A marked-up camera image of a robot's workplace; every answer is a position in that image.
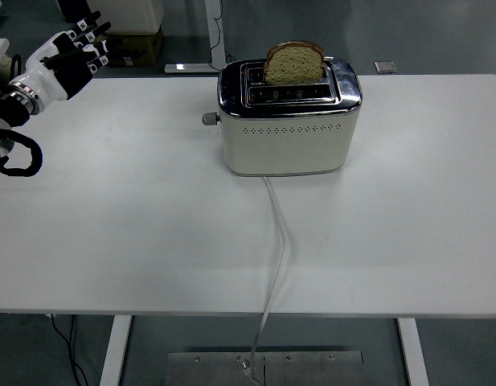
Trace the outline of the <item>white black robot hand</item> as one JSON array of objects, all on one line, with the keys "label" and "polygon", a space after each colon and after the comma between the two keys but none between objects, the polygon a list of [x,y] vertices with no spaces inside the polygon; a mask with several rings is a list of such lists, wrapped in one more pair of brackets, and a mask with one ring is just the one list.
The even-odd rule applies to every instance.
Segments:
[{"label": "white black robot hand", "polygon": [[98,23],[100,11],[53,35],[28,58],[25,72],[6,87],[30,115],[37,115],[54,101],[68,101],[109,63],[108,54],[121,39],[105,39],[111,23]]}]

